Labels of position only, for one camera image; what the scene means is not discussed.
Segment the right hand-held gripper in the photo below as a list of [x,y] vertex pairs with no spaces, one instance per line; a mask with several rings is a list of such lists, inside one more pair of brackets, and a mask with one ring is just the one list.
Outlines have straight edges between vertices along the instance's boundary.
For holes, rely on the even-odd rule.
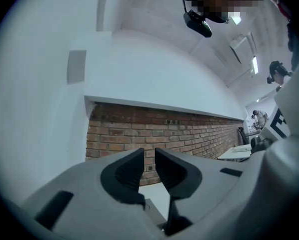
[[251,141],[251,152],[266,150],[287,137],[299,137],[299,64],[290,80],[274,96],[275,108],[257,138]]

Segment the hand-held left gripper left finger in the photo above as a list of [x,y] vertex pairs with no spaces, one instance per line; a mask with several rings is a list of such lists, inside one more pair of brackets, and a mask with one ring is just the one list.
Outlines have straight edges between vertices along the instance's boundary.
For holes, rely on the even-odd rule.
[[163,240],[139,193],[144,150],[74,165],[35,191],[22,208],[65,240]]

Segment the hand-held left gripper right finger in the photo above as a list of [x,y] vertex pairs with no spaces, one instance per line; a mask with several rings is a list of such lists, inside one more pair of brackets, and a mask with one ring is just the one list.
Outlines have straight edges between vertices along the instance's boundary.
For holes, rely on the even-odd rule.
[[252,159],[243,162],[155,149],[170,195],[168,236],[251,236]]

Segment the grey box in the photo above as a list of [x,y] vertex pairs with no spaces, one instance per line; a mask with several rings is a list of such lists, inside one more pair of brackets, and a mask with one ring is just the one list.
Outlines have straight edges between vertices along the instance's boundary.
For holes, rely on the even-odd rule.
[[145,199],[145,213],[151,221],[161,230],[165,231],[167,220],[163,217],[150,198]]

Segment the white side table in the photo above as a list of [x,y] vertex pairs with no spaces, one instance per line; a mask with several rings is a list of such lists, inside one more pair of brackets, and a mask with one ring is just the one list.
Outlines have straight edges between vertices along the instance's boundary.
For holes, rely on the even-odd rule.
[[249,144],[231,147],[220,155],[217,160],[240,162],[251,156],[251,149],[252,148]]

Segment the black chair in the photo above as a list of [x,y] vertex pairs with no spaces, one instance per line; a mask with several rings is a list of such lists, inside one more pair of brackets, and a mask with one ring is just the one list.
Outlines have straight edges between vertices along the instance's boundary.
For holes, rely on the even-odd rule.
[[249,140],[249,137],[245,134],[244,128],[243,127],[239,127],[238,128],[238,132],[240,133],[240,136],[242,138],[243,145],[249,144],[250,140]]

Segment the grey wall panel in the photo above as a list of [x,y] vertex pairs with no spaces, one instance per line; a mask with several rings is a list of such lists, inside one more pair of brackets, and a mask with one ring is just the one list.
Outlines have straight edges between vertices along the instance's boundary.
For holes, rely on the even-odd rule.
[[86,50],[70,50],[67,61],[67,84],[76,84],[85,80]]

